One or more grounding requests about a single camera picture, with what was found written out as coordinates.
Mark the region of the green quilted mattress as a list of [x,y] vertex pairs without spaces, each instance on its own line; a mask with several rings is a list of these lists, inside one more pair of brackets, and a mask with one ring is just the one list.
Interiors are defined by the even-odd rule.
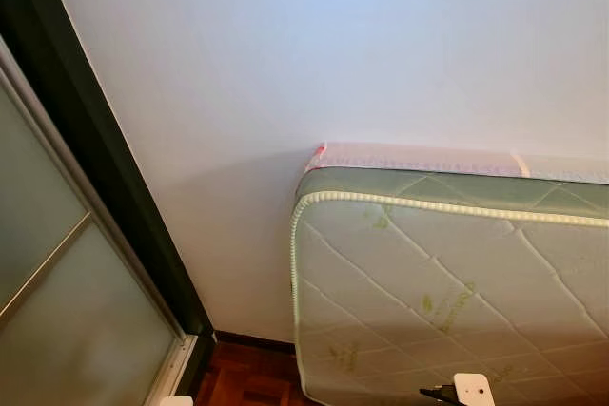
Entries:
[[302,390],[440,406],[481,373],[497,406],[609,405],[609,188],[318,167],[290,219]]

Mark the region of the dark wooden skirting board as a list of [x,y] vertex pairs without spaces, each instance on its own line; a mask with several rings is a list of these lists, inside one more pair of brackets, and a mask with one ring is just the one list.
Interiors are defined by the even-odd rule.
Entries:
[[214,337],[216,337],[219,342],[230,342],[230,344],[248,346],[248,348],[274,351],[274,353],[287,354],[292,357],[296,354],[296,348],[292,342],[262,339],[249,336],[248,334],[236,334],[226,331],[216,331],[214,332]]

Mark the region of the frosted glass sliding door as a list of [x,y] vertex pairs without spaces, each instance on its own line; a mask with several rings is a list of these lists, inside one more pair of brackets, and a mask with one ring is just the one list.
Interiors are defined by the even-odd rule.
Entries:
[[0,38],[0,406],[156,406],[196,341]]

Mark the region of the black door frame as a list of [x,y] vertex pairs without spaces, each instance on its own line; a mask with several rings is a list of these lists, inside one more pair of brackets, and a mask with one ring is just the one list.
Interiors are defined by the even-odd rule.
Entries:
[[108,208],[171,315],[196,338],[179,393],[194,398],[216,345],[214,329],[170,240],[62,0],[0,0],[0,38]]

